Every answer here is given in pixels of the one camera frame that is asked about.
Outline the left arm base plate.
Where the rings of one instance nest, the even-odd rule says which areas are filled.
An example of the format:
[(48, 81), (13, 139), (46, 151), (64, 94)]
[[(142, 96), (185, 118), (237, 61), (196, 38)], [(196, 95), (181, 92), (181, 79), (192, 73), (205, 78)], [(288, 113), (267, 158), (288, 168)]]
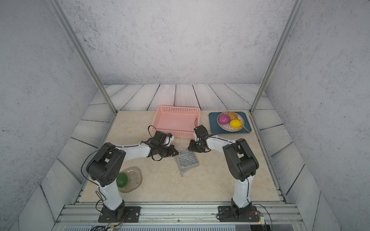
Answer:
[(141, 207), (118, 207), (115, 211), (103, 206), (98, 223), (137, 223), (139, 221)]

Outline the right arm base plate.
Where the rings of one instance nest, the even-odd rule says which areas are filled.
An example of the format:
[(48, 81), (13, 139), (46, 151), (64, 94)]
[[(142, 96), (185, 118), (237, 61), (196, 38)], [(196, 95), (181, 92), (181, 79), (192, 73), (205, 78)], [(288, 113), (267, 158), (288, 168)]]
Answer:
[(220, 222), (261, 222), (259, 211), (254, 206), (219, 206), (216, 218)]

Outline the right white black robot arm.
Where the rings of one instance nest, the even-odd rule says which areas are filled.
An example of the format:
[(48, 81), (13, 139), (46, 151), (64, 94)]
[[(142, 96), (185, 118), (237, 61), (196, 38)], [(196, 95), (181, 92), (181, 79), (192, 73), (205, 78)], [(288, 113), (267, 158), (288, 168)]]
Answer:
[(235, 179), (233, 205), (238, 209), (251, 206), (251, 183), (259, 162), (245, 139), (227, 140), (209, 135), (191, 140), (188, 149), (196, 153), (218, 151), (224, 154), (229, 172)]

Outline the grey striped dishcloth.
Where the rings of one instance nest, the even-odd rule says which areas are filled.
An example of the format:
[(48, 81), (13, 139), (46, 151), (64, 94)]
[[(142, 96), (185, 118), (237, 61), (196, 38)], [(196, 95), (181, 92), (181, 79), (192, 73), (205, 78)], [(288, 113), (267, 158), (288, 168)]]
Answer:
[(199, 166), (199, 161), (194, 152), (185, 149), (174, 157), (179, 168), (180, 176), (183, 177), (189, 170)]

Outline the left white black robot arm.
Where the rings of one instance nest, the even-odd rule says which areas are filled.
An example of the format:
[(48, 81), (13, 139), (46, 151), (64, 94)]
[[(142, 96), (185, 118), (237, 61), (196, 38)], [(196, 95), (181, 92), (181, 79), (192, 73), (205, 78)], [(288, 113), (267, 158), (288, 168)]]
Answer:
[(116, 146), (109, 142), (93, 152), (94, 157), (86, 165), (86, 172), (101, 193), (104, 206), (116, 211), (123, 205), (117, 186), (117, 177), (125, 161), (159, 155), (161, 158), (174, 157), (178, 151), (173, 144), (152, 144), (141, 142), (132, 146)]

